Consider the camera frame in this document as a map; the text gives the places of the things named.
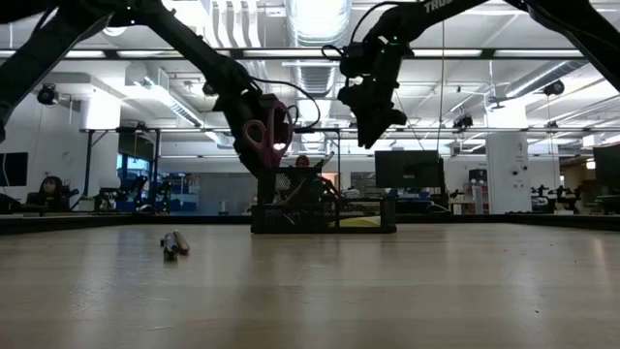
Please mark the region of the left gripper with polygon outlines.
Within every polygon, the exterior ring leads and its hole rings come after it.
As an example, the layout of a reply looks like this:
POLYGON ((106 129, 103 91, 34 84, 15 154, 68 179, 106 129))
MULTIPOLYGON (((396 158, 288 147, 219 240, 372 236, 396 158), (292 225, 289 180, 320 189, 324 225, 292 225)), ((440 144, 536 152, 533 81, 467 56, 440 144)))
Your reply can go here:
POLYGON ((240 163, 254 177, 260 177, 269 166, 260 157, 258 151, 245 139, 245 124, 261 115, 260 98, 262 90, 257 86, 216 88, 218 94, 215 111, 221 111, 234 137, 233 147, 237 151, 240 163))

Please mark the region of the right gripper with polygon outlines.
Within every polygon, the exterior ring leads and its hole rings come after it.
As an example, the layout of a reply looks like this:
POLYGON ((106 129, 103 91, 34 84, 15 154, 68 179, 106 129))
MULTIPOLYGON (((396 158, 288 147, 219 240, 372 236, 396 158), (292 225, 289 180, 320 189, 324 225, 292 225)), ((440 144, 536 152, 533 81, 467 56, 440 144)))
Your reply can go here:
POLYGON ((388 127, 407 123, 406 114, 392 102, 401 65, 401 57, 378 57, 362 83, 338 92, 338 100, 356 117, 359 147, 371 148, 388 127))

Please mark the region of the purple handled scissors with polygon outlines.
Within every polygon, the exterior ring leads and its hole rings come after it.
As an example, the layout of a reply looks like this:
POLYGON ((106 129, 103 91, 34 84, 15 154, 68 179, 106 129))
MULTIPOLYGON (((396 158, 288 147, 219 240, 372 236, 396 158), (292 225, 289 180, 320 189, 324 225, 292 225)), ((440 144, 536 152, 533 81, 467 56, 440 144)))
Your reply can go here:
POLYGON ((266 120, 253 119, 243 126, 243 136, 264 166, 278 168, 292 142, 294 128, 290 110, 276 101, 267 109, 266 120))

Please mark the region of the yellow sticky note pad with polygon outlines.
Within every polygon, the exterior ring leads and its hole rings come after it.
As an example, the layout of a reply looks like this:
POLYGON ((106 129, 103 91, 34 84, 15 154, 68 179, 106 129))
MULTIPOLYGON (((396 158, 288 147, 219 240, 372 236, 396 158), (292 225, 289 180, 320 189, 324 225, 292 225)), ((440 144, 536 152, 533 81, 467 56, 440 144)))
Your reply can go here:
POLYGON ((381 228, 382 219, 380 216, 365 216, 345 218, 339 221, 341 228, 381 228))

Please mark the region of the black pen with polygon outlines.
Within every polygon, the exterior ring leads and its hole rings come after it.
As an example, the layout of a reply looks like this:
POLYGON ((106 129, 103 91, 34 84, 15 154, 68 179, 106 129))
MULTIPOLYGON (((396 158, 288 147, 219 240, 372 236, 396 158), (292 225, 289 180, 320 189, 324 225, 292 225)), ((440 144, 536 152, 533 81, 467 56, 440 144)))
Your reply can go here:
POLYGON ((166 262, 173 262, 177 260, 179 246, 174 233, 166 233, 160 239, 160 246, 162 247, 164 260, 166 262))

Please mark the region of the black mesh desk organizer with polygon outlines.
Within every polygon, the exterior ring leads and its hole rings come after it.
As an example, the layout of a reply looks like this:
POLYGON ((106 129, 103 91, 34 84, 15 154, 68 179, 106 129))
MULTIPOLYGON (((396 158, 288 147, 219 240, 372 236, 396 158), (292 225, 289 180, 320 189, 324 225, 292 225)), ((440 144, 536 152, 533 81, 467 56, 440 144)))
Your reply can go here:
POLYGON ((378 198, 347 198, 315 167, 277 168, 258 181, 258 201, 251 208, 254 234, 392 234, 395 202, 378 198), (294 200, 287 197, 307 178, 294 200), (345 218, 380 216, 381 228, 341 228, 345 218))

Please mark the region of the black monitor on stand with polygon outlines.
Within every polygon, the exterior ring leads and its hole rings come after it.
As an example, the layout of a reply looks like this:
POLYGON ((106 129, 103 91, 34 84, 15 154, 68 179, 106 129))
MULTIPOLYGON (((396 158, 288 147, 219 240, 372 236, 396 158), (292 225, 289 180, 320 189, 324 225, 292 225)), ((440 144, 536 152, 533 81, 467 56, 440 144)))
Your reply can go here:
POLYGON ((374 154, 378 188, 420 189, 445 185, 443 160, 437 150, 390 150, 374 154))

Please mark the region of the white column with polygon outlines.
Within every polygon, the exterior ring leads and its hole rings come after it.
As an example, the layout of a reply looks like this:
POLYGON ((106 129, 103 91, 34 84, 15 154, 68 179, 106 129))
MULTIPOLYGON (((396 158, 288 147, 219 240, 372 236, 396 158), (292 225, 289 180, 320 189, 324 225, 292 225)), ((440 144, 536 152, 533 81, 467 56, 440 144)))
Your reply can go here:
POLYGON ((527 136, 519 132, 491 133, 485 145, 490 213, 529 211, 527 136))

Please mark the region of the distant black robot arms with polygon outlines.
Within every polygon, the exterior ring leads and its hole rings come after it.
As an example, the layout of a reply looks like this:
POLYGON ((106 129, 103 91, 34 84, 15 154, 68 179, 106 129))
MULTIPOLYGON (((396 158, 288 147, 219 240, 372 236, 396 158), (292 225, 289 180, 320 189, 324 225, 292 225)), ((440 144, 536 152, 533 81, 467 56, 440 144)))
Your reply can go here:
POLYGON ((532 211, 538 214, 578 214, 580 200, 578 189, 573 191, 563 185, 555 189, 544 185, 531 188, 532 211))

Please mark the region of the large black monitor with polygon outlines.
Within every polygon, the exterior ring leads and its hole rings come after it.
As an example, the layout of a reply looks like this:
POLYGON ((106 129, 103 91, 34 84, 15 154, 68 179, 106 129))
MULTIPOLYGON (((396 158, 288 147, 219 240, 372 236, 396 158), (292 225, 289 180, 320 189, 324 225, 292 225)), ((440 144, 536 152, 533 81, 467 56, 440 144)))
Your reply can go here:
POLYGON ((593 149, 596 180, 608 195, 620 195, 620 143, 593 149))

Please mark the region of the black overhead frame beam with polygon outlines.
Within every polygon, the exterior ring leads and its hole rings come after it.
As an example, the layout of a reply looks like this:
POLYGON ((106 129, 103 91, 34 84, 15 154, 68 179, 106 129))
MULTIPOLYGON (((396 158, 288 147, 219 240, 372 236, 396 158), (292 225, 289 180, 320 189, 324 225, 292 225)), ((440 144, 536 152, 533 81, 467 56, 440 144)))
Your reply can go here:
MULTIPOLYGON (((331 48, 216 48, 237 60, 339 60, 331 48)), ((73 49, 69 60, 184 60, 176 50, 166 49, 73 49)), ((564 48, 414 48, 408 60, 585 60, 577 49, 564 48)))

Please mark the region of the silver ventilation duct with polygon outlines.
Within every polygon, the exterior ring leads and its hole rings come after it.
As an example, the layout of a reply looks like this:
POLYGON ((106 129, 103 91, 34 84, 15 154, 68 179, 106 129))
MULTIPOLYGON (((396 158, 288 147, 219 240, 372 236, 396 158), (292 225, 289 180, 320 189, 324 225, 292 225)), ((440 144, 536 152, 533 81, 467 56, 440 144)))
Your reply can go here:
MULTIPOLYGON (((347 39, 352 0, 284 0, 289 44, 294 48, 335 46, 347 39)), ((311 95, 325 96, 336 79, 336 68, 329 62, 296 60, 294 80, 311 95)))

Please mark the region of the black metal table frame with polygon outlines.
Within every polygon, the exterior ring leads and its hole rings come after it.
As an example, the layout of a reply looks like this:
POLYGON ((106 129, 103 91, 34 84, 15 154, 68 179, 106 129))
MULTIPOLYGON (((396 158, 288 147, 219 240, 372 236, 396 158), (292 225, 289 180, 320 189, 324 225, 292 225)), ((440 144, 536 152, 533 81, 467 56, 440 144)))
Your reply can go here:
MULTIPOLYGON (((206 215, 75 215, 43 217, 0 217, 0 236, 80 230, 128 225, 250 225, 249 216, 206 215)), ((620 233, 619 215, 495 214, 446 215, 398 214, 395 223, 404 224, 521 224, 620 233)))

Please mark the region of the black wall monitor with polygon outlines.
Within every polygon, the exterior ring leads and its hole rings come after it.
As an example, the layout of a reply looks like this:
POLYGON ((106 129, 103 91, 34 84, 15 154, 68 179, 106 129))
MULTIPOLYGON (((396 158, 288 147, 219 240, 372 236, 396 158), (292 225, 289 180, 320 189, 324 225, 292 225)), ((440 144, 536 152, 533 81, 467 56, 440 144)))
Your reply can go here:
POLYGON ((0 186, 19 187, 27 185, 28 153, 0 153, 0 186))

